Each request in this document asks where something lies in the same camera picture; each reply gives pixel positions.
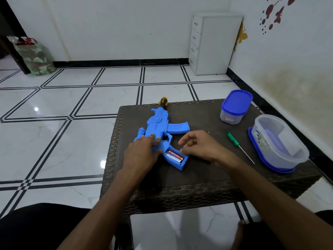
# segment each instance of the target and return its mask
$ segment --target table leg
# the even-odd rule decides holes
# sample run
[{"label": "table leg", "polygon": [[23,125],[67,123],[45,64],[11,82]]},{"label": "table leg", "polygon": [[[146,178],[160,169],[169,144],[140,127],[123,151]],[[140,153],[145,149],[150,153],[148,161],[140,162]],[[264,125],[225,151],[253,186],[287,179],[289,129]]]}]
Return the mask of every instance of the table leg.
[{"label": "table leg", "polygon": [[119,244],[119,250],[134,250],[131,220],[127,223],[119,223],[114,235]]}]

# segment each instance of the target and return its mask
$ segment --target person's right hand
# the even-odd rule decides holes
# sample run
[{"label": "person's right hand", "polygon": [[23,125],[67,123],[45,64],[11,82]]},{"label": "person's right hand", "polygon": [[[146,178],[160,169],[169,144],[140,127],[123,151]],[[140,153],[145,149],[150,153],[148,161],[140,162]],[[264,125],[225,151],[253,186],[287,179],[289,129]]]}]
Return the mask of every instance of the person's right hand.
[{"label": "person's right hand", "polygon": [[237,155],[203,130],[186,133],[178,142],[178,145],[183,144],[185,145],[180,150],[183,155],[195,155],[221,166],[229,166],[239,160]]}]

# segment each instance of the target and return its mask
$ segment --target open plastic container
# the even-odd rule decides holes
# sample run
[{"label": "open plastic container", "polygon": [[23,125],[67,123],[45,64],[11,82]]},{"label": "open plastic container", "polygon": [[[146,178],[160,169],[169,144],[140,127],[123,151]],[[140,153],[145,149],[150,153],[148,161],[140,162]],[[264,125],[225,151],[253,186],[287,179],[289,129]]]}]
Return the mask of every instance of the open plastic container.
[{"label": "open plastic container", "polygon": [[250,107],[252,98],[252,94],[245,90],[231,91],[221,105],[221,120],[231,125],[238,124]]},{"label": "open plastic container", "polygon": [[286,172],[309,158],[306,146],[286,122],[276,116],[257,117],[251,134],[266,162],[277,169]]}]

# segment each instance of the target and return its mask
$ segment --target tiled floor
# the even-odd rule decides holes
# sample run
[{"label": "tiled floor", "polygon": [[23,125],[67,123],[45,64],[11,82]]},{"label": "tiled floor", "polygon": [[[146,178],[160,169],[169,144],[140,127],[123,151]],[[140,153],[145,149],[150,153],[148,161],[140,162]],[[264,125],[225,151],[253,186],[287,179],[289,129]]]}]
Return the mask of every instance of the tiled floor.
[{"label": "tiled floor", "polygon": [[[0,60],[0,217],[40,202],[92,208],[119,106],[162,96],[225,98],[237,88],[227,75],[195,76],[189,66],[70,68],[36,77]],[[322,178],[298,201],[314,212],[333,209],[332,186]],[[138,250],[229,249],[240,218],[260,220],[246,201],[133,215],[131,222]]]}]

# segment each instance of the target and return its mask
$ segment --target black pants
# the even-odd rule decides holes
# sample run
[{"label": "black pants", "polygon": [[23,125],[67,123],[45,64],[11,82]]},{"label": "black pants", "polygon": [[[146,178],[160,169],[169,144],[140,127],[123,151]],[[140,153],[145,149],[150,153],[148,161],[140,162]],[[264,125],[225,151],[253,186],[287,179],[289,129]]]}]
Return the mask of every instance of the black pants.
[{"label": "black pants", "polygon": [[[0,248],[56,250],[89,210],[48,203],[14,210],[0,219]],[[320,211],[316,214],[333,226],[333,211]],[[244,226],[241,249],[250,247],[284,249],[264,222]]]}]

